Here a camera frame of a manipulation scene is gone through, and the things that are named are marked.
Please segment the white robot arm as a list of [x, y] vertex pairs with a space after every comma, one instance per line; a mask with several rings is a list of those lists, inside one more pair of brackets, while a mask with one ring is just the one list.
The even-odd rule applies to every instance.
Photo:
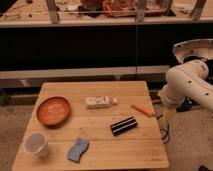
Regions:
[[167, 122], [172, 120], [186, 97], [213, 113], [213, 85], [205, 81], [208, 74], [208, 65], [202, 60], [192, 60], [166, 72], [166, 84], [158, 96], [165, 106], [164, 119]]

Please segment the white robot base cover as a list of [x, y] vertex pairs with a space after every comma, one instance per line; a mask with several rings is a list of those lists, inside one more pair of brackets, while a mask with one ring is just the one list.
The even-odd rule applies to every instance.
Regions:
[[172, 50], [179, 63], [190, 56], [213, 60], [213, 39], [193, 39], [177, 43]]

